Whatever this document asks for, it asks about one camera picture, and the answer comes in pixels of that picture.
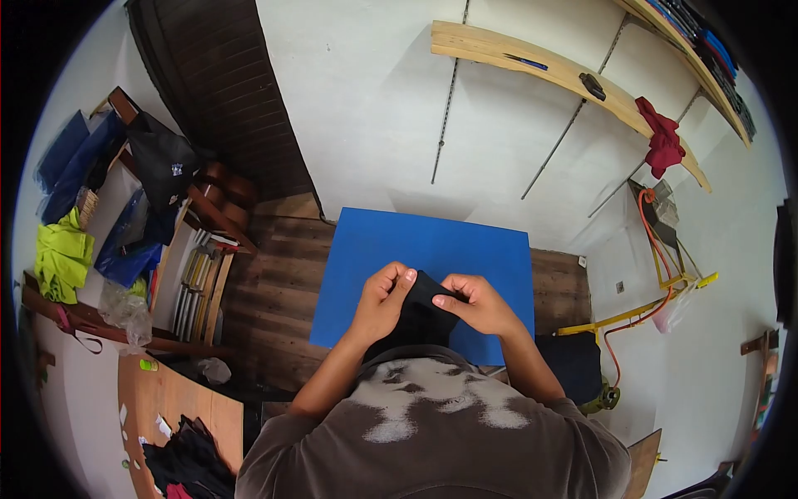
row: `white wall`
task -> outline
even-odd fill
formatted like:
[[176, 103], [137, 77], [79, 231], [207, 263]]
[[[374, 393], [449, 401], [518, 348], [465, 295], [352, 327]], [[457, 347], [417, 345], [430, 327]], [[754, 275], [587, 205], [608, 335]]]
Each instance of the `white wall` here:
[[[784, 176], [758, 94], [744, 74], [737, 85], [759, 130], [751, 150], [727, 132], [702, 164], [714, 193], [706, 196], [692, 182], [674, 189], [679, 238], [701, 271], [718, 271], [719, 279], [695, 293], [670, 335], [649, 321], [610, 336], [621, 363], [622, 394], [618, 406], [597, 419], [627, 445], [662, 428], [660, 450], [669, 461], [654, 469], [646, 497], [696, 483], [720, 462], [740, 457], [762, 362], [758, 354], [741, 357], [740, 345], [777, 327], [772, 248], [776, 206], [786, 197]], [[654, 185], [650, 177], [642, 180]], [[627, 210], [621, 227], [587, 252], [596, 319], [663, 296], [632, 196], [626, 189], [618, 198]], [[621, 280], [625, 291], [618, 295], [615, 283]], [[603, 343], [602, 370], [615, 380]]]
[[[453, 59], [430, 53], [429, 26], [460, 22], [463, 0], [256, 3], [328, 218], [337, 219], [342, 206], [441, 216], [522, 230], [532, 247], [574, 253], [616, 229], [622, 211], [594, 222], [595, 236], [583, 233], [587, 215], [638, 165], [648, 141], [586, 105], [522, 201], [579, 98], [490, 65], [460, 62], [430, 184]], [[597, 70], [623, 15], [609, 0], [473, 0], [468, 24]], [[637, 26], [624, 29], [603, 74], [674, 119], [698, 88], [671, 48]], [[730, 129], [701, 99], [681, 133], [701, 162]], [[686, 178], [683, 168], [671, 170], [674, 185]]]
[[[132, 39], [122, 0], [116, 0], [86, 34], [58, 78], [41, 114], [30, 144], [19, 186], [14, 214], [12, 243], [13, 278], [31, 268], [36, 254], [36, 210], [43, 195], [34, 183], [34, 170], [64, 123], [77, 111], [90, 113], [117, 85], [143, 109], [173, 130], [179, 131], [158, 92], [149, 80]], [[129, 192], [130, 179], [119, 169], [112, 171], [104, 190]], [[103, 196], [92, 225], [112, 224], [127, 198]], [[96, 251], [102, 244], [97, 241]], [[93, 303], [102, 280], [90, 269], [87, 286], [79, 297]], [[19, 293], [15, 294], [19, 304]], [[41, 391], [47, 422], [78, 482], [92, 497], [135, 497], [124, 458], [117, 410], [117, 347], [102, 340], [103, 353], [92, 355], [74, 339], [60, 332], [52, 321], [37, 317], [37, 335], [42, 347], [56, 357], [49, 367], [49, 380]]]

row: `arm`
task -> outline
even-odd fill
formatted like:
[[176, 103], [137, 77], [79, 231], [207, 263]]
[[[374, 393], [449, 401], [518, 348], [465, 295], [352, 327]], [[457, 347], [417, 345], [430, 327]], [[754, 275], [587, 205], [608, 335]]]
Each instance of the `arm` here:
[[352, 325], [297, 393], [289, 414], [321, 421], [349, 393], [365, 351], [396, 327], [401, 305], [415, 282], [416, 271], [398, 262], [366, 280]]
[[433, 297], [435, 305], [452, 312], [480, 333], [499, 337], [514, 388], [542, 403], [565, 398], [563, 388], [543, 360], [527, 328], [484, 277], [451, 274], [441, 285], [467, 296], [468, 303], [436, 295]]

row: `orange hose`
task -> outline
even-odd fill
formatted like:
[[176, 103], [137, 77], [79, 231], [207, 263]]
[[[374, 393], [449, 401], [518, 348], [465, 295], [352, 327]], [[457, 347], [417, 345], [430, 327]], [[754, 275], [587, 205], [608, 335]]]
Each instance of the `orange hose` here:
[[[646, 228], [646, 233], [649, 236], [649, 240], [651, 241], [651, 244], [654, 245], [654, 249], [657, 250], [657, 255], [659, 255], [659, 259], [662, 260], [662, 264], [665, 265], [665, 270], [668, 272], [668, 280], [670, 280], [671, 277], [673, 277], [670, 274], [670, 267], [668, 267], [668, 263], [665, 261], [665, 257], [662, 255], [662, 251], [659, 249], [659, 244], [657, 243], [657, 240], [654, 238], [654, 235], [651, 234], [651, 227], [648, 224], [648, 220], [646, 220], [646, 216], [643, 214], [643, 199], [644, 199], [644, 196], [645, 196], [645, 200], [646, 200], [647, 203], [654, 202], [654, 196], [655, 196], [654, 195], [654, 190], [653, 189], [643, 189], [643, 190], [640, 191], [640, 194], [638, 195], [638, 210], [640, 211], [640, 220], [642, 220], [642, 222], [643, 222], [643, 227]], [[610, 346], [610, 342], [607, 341], [607, 337], [606, 336], [609, 333], [615, 333], [616, 331], [621, 331], [621, 330], [624, 330], [624, 329], [629, 329], [630, 327], [637, 326], [639, 323], [641, 323], [644, 320], [648, 319], [649, 317], [657, 314], [668, 303], [668, 301], [670, 301], [670, 297], [671, 297], [671, 295], [673, 293], [674, 293], [674, 287], [673, 286], [668, 286], [668, 295], [665, 297], [664, 300], [662, 300], [662, 303], [657, 305], [657, 308], [655, 308], [655, 309], [653, 309], [651, 311], [651, 313], [649, 313], [648, 315], [643, 315], [642, 317], [640, 317], [639, 319], [637, 319], [636, 321], [634, 321], [632, 323], [624, 324], [623, 326], [616, 327], [615, 329], [610, 329], [609, 331], [605, 331], [604, 332], [604, 343], [606, 344], [607, 350], [610, 351], [610, 355], [612, 356], [612, 362], [615, 363], [615, 370], [618, 372], [618, 377], [615, 379], [615, 384], [612, 386], [613, 390], [615, 388], [618, 388], [618, 384], [621, 382], [621, 365], [618, 364], [618, 359], [615, 357], [615, 352], [612, 351], [612, 347]]]

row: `blue pen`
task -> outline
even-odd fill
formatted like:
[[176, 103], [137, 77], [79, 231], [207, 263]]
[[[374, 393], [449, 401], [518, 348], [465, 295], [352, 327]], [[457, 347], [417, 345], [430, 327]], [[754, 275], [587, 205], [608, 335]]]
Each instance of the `blue pen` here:
[[530, 61], [529, 59], [524, 59], [523, 57], [518, 57], [517, 55], [512, 55], [511, 53], [505, 53], [504, 56], [511, 58], [513, 61], [523, 62], [524, 64], [529, 64], [530, 66], [536, 67], [537, 69], [548, 71], [548, 66], [545, 64], [540, 64], [539, 62]]

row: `brown t-shirt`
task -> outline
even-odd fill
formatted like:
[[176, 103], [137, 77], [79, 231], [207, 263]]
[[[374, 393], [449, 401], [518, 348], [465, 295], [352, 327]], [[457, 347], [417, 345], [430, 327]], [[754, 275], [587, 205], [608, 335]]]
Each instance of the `brown t-shirt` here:
[[321, 423], [268, 420], [235, 496], [588, 499], [629, 476], [626, 447], [570, 399], [540, 404], [439, 347], [365, 366]]

